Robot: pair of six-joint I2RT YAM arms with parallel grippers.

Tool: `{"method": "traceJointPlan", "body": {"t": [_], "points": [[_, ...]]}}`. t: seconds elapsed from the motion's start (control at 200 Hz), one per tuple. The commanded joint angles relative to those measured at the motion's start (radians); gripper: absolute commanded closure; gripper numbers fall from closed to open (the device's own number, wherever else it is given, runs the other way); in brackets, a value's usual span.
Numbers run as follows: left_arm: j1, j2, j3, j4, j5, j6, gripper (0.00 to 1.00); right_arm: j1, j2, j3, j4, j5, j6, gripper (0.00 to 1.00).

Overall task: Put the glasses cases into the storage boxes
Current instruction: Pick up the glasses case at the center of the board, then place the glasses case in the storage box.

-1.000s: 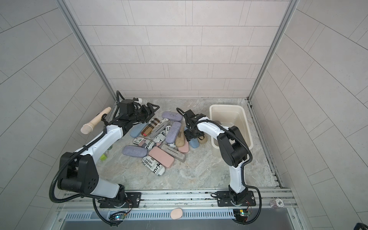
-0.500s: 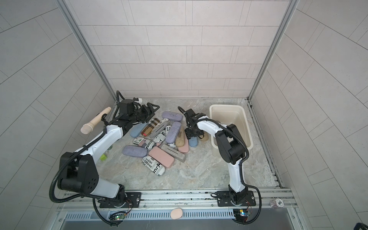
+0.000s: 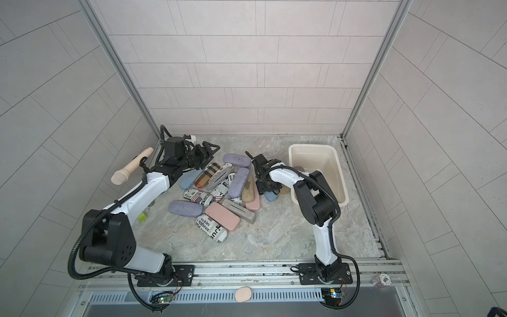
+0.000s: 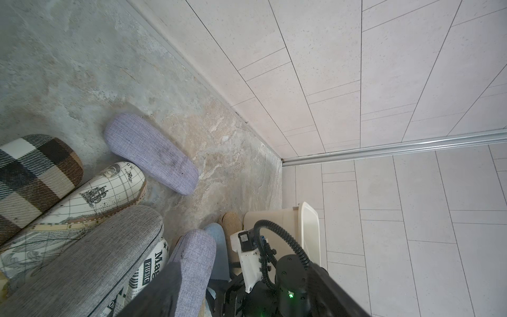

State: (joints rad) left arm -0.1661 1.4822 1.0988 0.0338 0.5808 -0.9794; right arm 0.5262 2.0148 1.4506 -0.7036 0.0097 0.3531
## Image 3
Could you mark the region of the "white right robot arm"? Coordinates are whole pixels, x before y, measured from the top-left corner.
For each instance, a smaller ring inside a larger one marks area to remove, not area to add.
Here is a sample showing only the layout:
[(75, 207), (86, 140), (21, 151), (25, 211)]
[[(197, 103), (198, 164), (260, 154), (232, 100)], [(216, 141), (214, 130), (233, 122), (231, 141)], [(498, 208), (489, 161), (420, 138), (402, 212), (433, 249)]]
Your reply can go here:
[(282, 186), (288, 187), (297, 199), (301, 214), (313, 226), (317, 276), (324, 283), (351, 284), (351, 270), (343, 260), (350, 260), (354, 265), (356, 261), (335, 248), (334, 223), (341, 216), (341, 208), (323, 174), (304, 173), (278, 159), (267, 160), (263, 155), (253, 157), (252, 164), (259, 193), (277, 194)]

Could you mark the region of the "purple glasses case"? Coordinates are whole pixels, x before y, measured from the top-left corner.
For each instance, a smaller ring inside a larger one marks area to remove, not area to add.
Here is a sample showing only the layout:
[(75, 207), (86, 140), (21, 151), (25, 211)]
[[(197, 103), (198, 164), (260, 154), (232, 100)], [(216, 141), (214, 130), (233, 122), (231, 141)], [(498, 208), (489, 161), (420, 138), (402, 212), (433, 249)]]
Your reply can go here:
[(248, 181), (250, 170), (247, 168), (240, 168), (236, 173), (234, 179), (229, 185), (228, 195), (235, 199), (242, 195), (245, 185)]

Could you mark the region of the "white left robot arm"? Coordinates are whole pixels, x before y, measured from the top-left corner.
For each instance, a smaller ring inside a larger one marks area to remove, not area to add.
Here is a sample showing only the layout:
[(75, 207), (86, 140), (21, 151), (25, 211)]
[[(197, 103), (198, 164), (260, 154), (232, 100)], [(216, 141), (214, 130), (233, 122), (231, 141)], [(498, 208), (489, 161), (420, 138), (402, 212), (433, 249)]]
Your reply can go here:
[(85, 214), (81, 235), (69, 255), (69, 276), (84, 280), (106, 272), (124, 272), (140, 275), (155, 284), (169, 284), (174, 277), (171, 257), (139, 246), (132, 223), (184, 173), (205, 168), (219, 149), (207, 141), (195, 145), (187, 137), (169, 137), (163, 141), (153, 167), (145, 164), (154, 151), (150, 147), (116, 171), (112, 181), (119, 184), (139, 167), (143, 176), (137, 187), (122, 198)]

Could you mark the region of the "brown tan glasses case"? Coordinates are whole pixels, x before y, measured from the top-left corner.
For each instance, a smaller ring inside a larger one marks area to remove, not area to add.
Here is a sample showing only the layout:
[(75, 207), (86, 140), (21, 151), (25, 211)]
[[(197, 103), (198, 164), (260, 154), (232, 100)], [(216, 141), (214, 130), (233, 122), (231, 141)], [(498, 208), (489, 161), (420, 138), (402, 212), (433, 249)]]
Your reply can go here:
[(290, 193), (290, 189), (286, 186), (282, 186), (281, 189), (280, 189), (280, 194), (289, 194)]

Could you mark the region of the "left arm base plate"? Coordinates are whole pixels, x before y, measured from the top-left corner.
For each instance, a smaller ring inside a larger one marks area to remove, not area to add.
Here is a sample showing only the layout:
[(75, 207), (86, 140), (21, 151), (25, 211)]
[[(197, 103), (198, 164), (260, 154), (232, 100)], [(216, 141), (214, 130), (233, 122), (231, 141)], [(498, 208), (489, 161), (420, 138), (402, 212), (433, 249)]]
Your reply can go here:
[(194, 265), (163, 266), (158, 273), (141, 273), (134, 276), (138, 287), (189, 287), (195, 272)]

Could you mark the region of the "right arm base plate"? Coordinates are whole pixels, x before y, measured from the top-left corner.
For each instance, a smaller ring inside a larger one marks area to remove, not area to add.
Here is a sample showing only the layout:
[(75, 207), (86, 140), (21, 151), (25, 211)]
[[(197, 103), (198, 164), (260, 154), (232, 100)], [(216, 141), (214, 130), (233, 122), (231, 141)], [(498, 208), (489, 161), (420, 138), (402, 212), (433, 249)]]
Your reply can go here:
[(301, 285), (353, 284), (351, 269), (344, 262), (336, 261), (330, 265), (299, 263), (290, 268), (299, 277)]

